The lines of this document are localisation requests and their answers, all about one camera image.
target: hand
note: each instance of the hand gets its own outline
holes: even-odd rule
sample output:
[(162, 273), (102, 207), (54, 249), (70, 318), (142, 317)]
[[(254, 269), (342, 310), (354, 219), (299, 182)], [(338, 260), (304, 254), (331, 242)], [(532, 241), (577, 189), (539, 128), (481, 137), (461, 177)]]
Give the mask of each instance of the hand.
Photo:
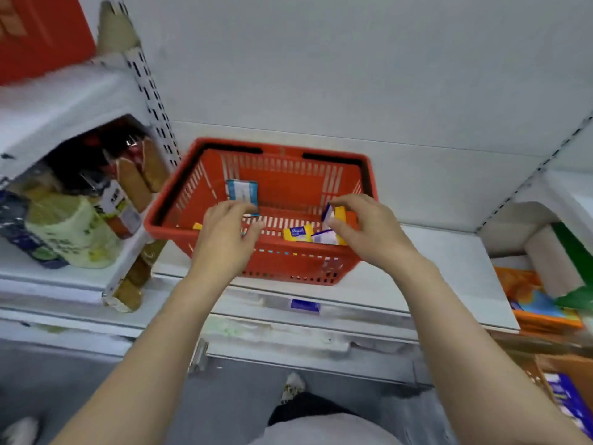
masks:
[(263, 228), (263, 222), (255, 222), (242, 238), (241, 219), (243, 214), (256, 212), (256, 205), (240, 201), (222, 201), (208, 209), (190, 273), (215, 278), (224, 287), (241, 274)]
[(343, 195), (330, 203), (356, 212), (360, 231), (336, 218), (330, 219), (328, 224), (363, 261), (394, 276), (398, 266), (409, 257), (420, 256), (387, 206), (365, 194)]

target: pants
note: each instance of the pants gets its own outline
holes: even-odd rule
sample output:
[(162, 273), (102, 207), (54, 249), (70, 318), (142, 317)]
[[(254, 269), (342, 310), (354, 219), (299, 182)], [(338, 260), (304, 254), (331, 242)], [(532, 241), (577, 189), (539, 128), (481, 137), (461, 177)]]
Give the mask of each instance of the pants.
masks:
[(276, 423), (288, 422), (301, 417), (331, 415), (334, 413), (356, 415), (348, 409), (335, 404), (333, 401), (326, 400), (309, 392), (302, 392), (286, 404), (277, 406), (274, 412), (271, 413), (267, 425), (272, 426)]

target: orange shopping basket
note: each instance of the orange shopping basket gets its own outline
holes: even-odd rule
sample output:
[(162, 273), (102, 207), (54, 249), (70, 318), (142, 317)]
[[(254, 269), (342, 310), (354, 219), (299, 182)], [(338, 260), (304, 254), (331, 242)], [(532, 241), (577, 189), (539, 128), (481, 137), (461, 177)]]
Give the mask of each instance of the orange shopping basket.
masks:
[[(333, 285), (360, 258), (348, 246), (290, 242), (283, 228), (320, 231), (327, 202), (347, 193), (376, 198), (369, 159), (360, 154), (295, 146), (197, 139), (145, 219), (155, 239), (170, 239), (191, 256), (206, 209), (228, 199), (227, 179), (256, 181), (265, 226), (243, 276)], [(256, 217), (243, 219), (243, 231)], [(356, 215), (347, 222), (357, 227)]]

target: shoe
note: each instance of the shoe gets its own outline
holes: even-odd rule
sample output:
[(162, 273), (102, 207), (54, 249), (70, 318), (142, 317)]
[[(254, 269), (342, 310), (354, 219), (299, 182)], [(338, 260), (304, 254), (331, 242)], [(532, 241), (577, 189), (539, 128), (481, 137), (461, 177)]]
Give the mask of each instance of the shoe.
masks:
[(284, 405), (296, 397), (299, 393), (304, 392), (306, 389), (305, 381), (296, 374), (291, 373), (286, 378), (286, 384), (284, 385), (284, 391), (282, 392), (282, 398), (280, 398), (280, 404)]
[(37, 441), (39, 420), (22, 418), (6, 428), (0, 435), (0, 445), (33, 445)]

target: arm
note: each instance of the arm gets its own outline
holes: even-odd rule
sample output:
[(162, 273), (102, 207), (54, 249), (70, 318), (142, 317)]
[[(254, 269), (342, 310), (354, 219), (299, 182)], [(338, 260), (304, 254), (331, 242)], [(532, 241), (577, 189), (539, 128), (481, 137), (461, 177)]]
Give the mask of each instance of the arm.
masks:
[(188, 275), (52, 445), (162, 442), (202, 325), (225, 287), (247, 265), (262, 231), (258, 222), (241, 238), (241, 217), (255, 209), (223, 201), (207, 211)]
[(361, 231), (331, 227), (395, 281), (410, 308), (447, 416), (462, 444), (591, 442), (495, 343), (407, 238), (388, 207), (366, 195), (332, 201), (358, 214)]

